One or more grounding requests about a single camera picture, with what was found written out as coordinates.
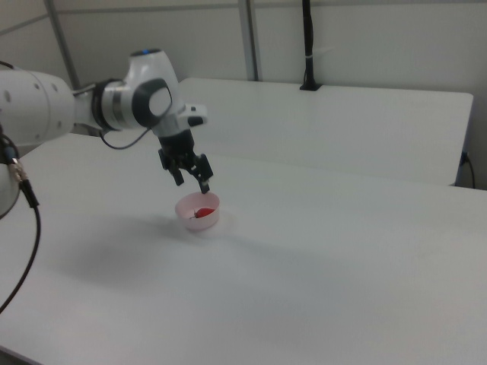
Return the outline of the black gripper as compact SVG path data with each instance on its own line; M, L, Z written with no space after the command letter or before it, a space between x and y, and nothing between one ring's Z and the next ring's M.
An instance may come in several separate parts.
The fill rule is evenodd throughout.
M194 153L194 139L192 132L187 129L169 137L159 137L161 149L158 151L161 165L168 171L177 186L184 183L180 169L186 170L193 176L204 195L210 191L209 180L213 177L212 167L205 154Z

